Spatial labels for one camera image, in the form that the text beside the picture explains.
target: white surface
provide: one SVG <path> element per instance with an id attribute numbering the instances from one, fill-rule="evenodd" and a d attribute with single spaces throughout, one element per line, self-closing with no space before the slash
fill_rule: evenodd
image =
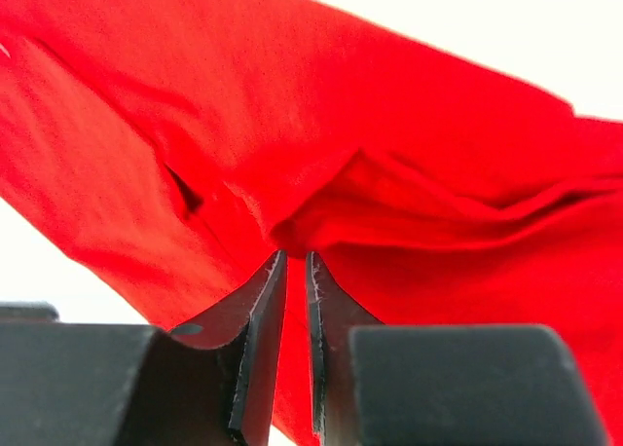
<path id="1" fill-rule="evenodd" d="M 321 1 L 536 83 L 583 115 L 623 120 L 622 0 Z M 143 321 L 3 201 L 0 263 L 0 301 L 47 300 L 65 321 Z M 274 432 L 272 445 L 288 443 Z"/>

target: red fabric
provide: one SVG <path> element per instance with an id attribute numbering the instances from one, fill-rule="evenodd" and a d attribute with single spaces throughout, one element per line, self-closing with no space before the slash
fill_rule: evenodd
<path id="1" fill-rule="evenodd" d="M 621 124 L 309 0 L 0 0 L 0 44 L 0 195 L 154 323 L 320 249 L 386 322 L 552 325 L 623 439 Z"/>

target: folded red fabric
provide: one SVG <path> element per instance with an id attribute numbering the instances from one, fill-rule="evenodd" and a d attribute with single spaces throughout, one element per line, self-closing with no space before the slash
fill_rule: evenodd
<path id="1" fill-rule="evenodd" d="M 385 322 L 552 325 L 623 439 L 623 125 L 310 0 L 0 0 L 0 44 L 0 196 L 150 321 L 296 258 L 299 444 L 312 249 Z"/>

